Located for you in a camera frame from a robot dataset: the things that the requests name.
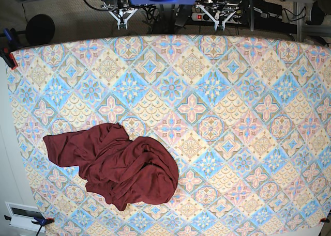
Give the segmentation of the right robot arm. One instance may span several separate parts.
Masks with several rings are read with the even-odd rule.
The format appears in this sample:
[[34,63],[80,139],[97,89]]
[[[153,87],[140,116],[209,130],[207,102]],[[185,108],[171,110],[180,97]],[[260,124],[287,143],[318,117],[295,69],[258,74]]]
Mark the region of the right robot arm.
[[133,5],[130,0],[101,0],[100,8],[92,6],[87,0],[83,2],[94,11],[109,13],[117,21],[118,30],[128,29],[129,20],[142,8],[141,5]]

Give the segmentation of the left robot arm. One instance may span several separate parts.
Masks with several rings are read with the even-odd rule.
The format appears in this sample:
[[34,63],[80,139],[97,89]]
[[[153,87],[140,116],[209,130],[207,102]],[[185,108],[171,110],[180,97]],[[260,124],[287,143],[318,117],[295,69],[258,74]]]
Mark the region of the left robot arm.
[[191,18],[195,22],[211,22],[215,30],[225,30],[226,24],[247,24],[254,30],[255,0],[197,0]]

